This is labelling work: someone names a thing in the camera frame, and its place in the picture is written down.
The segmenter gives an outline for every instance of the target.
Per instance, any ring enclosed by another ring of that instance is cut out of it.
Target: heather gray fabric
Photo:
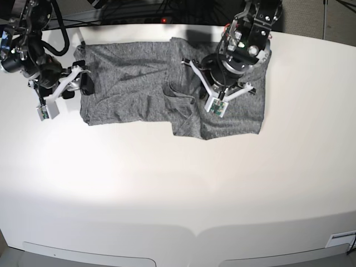
[[[241,79],[251,82],[257,94],[231,101],[220,118],[204,110],[199,78],[180,63],[182,58],[201,61],[215,47],[215,43],[188,43],[179,38],[79,46],[75,58],[87,62],[96,86],[94,95],[82,96],[82,118],[89,125],[170,121],[174,135],[205,140],[258,134],[264,119],[268,61]]]

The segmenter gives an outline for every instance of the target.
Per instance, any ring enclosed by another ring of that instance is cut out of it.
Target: black wire
[[[354,12],[356,14],[356,10],[354,10],[352,7],[356,7],[353,4],[341,1],[341,0],[336,0],[337,2],[339,2],[340,4],[342,4],[344,7],[346,7],[347,9],[351,10],[352,12]]]
[[[79,22],[80,24],[87,24],[87,25],[90,25],[90,26],[98,26],[98,24],[94,24],[94,23],[91,23],[91,22],[85,22],[85,21],[77,21],[75,19],[63,19],[64,21],[72,21],[72,22]]]
[[[156,14],[161,10],[161,8],[163,7],[164,3],[166,2],[166,0],[163,0],[160,7],[157,9]]]
[[[349,251],[347,251],[346,255],[349,255],[350,253],[356,251],[356,248],[353,248],[356,244],[356,234],[355,234],[355,240],[354,240],[354,243],[352,244],[351,248]]]
[[[62,14],[60,11],[60,7],[58,6],[58,3],[56,0],[51,0],[53,9],[55,10],[56,16],[57,16],[57,20],[58,20],[58,24],[60,25],[60,29],[63,35],[63,39],[65,41],[65,47],[63,48],[63,50],[58,51],[56,50],[53,46],[51,46],[49,43],[46,43],[45,41],[41,41],[42,45],[44,46],[44,48],[46,48],[48,51],[50,51],[52,54],[54,54],[55,56],[61,57],[64,56],[70,47],[70,41],[69,41],[69,36],[68,33],[66,31],[66,26],[63,23],[63,18],[62,18]]]

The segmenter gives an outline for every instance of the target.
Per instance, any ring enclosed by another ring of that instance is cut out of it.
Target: white tabletop
[[[197,32],[219,41],[222,28],[129,25],[80,31],[91,45],[187,35],[196,41],[202,39]],[[72,47],[59,58],[63,66],[74,61],[78,32],[69,30]],[[0,228],[9,245],[21,249],[27,241],[154,258],[157,266],[217,266],[224,259],[298,252],[305,243],[286,248],[261,241],[263,255],[256,255],[251,240],[258,237],[239,235],[249,245],[238,251],[221,234],[220,245],[230,245],[224,248],[228,254],[217,255],[201,248],[216,242],[208,234],[212,229],[226,227],[229,236],[234,230],[228,226],[283,228],[286,221],[354,211],[356,48],[272,35],[260,135],[201,141],[173,136],[168,122],[89,127],[80,117],[78,96],[60,100],[61,114],[41,122],[27,81],[0,73],[0,214],[6,214]],[[43,38],[63,45],[60,31]],[[328,238],[330,231],[338,230],[316,230],[308,248],[321,248],[321,236]]]

